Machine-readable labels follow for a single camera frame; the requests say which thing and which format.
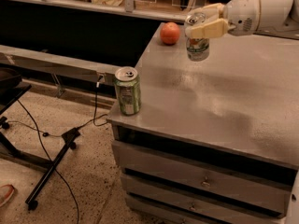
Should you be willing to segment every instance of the black panel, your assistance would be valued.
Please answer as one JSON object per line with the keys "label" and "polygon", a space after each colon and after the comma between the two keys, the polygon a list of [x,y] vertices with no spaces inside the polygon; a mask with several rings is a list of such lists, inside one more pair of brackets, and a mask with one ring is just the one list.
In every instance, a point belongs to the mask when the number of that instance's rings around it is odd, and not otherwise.
{"label": "black panel", "polygon": [[160,21],[0,0],[0,44],[135,66]]}

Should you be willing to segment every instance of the soda can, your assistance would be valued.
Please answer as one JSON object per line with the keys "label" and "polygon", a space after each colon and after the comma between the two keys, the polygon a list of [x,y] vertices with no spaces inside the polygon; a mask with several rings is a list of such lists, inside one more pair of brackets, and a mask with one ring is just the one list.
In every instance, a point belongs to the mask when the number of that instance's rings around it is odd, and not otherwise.
{"label": "soda can", "polygon": [[[188,15],[185,20],[186,26],[194,26],[199,22],[204,22],[206,15],[202,12]],[[188,58],[194,62],[203,61],[209,55],[209,39],[192,39],[187,37],[186,49]]]}
{"label": "soda can", "polygon": [[141,107],[140,78],[136,69],[124,66],[115,72],[114,88],[122,114],[130,116]]}

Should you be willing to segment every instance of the tomato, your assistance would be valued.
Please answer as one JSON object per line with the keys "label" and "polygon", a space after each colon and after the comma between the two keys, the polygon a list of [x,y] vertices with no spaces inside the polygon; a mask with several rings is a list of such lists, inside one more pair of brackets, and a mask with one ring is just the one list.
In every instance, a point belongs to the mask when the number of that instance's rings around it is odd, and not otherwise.
{"label": "tomato", "polygon": [[160,30],[160,38],[166,45],[174,45],[180,35],[179,27],[174,22],[168,22]]}

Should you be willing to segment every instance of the speckled floor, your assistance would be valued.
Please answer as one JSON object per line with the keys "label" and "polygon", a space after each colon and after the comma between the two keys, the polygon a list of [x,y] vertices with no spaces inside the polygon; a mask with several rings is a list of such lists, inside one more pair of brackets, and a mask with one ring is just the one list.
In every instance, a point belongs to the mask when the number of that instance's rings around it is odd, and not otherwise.
{"label": "speckled floor", "polygon": [[[29,110],[41,131],[60,136],[93,118],[93,94],[66,90],[56,98],[56,87],[29,81],[33,87],[20,99]],[[97,116],[108,113],[107,106],[100,106]],[[1,129],[7,139],[18,149],[46,158],[39,143],[34,123],[20,104],[15,103],[3,116],[10,128]],[[105,117],[96,121],[105,122]],[[95,127],[92,123],[80,130],[77,148],[69,149],[58,165],[58,172],[68,182],[78,202],[80,224],[163,224],[162,220],[129,209],[121,189],[120,169],[116,166],[111,150],[113,140],[110,124]],[[43,144],[52,158],[64,145],[61,137],[42,136]],[[43,173],[22,165],[0,159],[0,186],[7,183],[16,188],[12,199],[0,208],[0,223],[77,223],[77,208],[67,185],[53,173],[37,197],[38,207],[28,211],[25,200]]]}

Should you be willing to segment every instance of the robotic hand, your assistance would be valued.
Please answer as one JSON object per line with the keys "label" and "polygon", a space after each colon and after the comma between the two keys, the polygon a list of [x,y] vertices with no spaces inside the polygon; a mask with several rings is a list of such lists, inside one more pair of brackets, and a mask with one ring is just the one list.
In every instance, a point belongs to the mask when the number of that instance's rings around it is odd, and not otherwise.
{"label": "robotic hand", "polygon": [[185,34],[192,39],[254,33],[299,39],[299,0],[232,0],[192,10]]}

